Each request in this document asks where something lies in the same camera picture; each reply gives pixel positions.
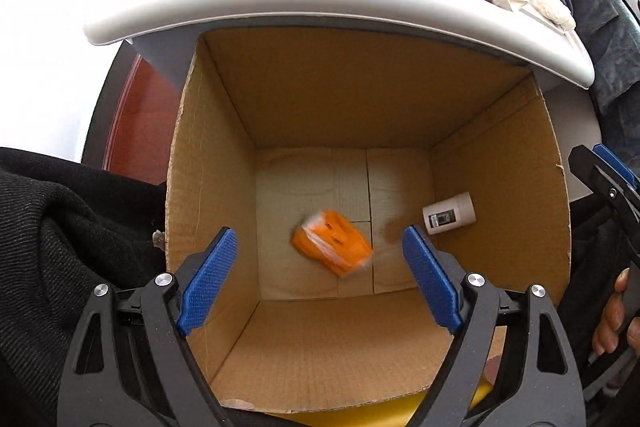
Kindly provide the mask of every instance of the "white tissue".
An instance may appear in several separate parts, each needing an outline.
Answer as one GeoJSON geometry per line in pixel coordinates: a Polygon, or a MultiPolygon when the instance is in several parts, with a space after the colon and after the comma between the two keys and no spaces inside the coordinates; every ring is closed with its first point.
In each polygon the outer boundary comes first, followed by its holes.
{"type": "Polygon", "coordinates": [[[554,24],[560,26],[565,32],[575,30],[575,19],[561,0],[529,1],[541,15],[549,19],[554,24]]]}

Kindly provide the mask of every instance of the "plastic bag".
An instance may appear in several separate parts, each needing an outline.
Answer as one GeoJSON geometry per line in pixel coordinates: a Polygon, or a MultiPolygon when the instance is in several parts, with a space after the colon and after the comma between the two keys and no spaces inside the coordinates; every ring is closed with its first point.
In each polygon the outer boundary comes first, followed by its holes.
{"type": "Polygon", "coordinates": [[[373,254],[362,234],[334,210],[307,217],[293,233],[291,244],[339,277],[367,266],[373,254]]]}

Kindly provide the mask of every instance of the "blue clip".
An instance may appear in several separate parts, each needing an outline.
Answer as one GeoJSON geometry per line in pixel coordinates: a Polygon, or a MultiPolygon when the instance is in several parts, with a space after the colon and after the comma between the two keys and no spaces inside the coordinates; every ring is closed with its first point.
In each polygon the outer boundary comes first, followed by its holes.
{"type": "Polygon", "coordinates": [[[414,274],[418,288],[429,305],[436,324],[447,328],[452,335],[463,324],[460,316],[460,296],[456,287],[436,260],[432,245],[428,244],[416,227],[409,227],[402,235],[402,253],[414,274]]]}
{"type": "Polygon", "coordinates": [[[638,178],[622,163],[620,158],[607,149],[602,143],[593,146],[593,152],[603,159],[631,187],[638,188],[638,178]]]}
{"type": "Polygon", "coordinates": [[[182,313],[176,322],[184,336],[204,325],[220,288],[229,275],[238,254],[236,232],[227,229],[220,239],[209,246],[209,254],[182,292],[182,313]]]}

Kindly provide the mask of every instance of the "finger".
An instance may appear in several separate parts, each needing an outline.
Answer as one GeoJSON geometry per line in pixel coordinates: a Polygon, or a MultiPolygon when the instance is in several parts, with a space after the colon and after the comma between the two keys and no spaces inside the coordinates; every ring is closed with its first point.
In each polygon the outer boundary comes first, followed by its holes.
{"type": "Polygon", "coordinates": [[[604,308],[605,320],[613,331],[618,331],[625,320],[625,305],[619,294],[612,295],[604,308]]]}
{"type": "Polygon", "coordinates": [[[604,347],[600,343],[600,339],[598,338],[598,332],[593,333],[593,338],[591,339],[591,347],[596,352],[596,355],[600,356],[604,353],[604,347]]]}
{"type": "Polygon", "coordinates": [[[634,318],[629,324],[629,329],[626,331],[626,340],[636,352],[636,355],[640,355],[640,319],[638,317],[634,318]]]}
{"type": "Polygon", "coordinates": [[[613,353],[618,347],[618,334],[611,329],[607,321],[600,321],[596,329],[598,340],[607,353],[613,353]]]}
{"type": "Polygon", "coordinates": [[[629,269],[625,268],[622,270],[618,278],[616,279],[616,283],[614,284],[614,288],[616,292],[620,293],[626,289],[626,283],[629,280],[629,269]]]}

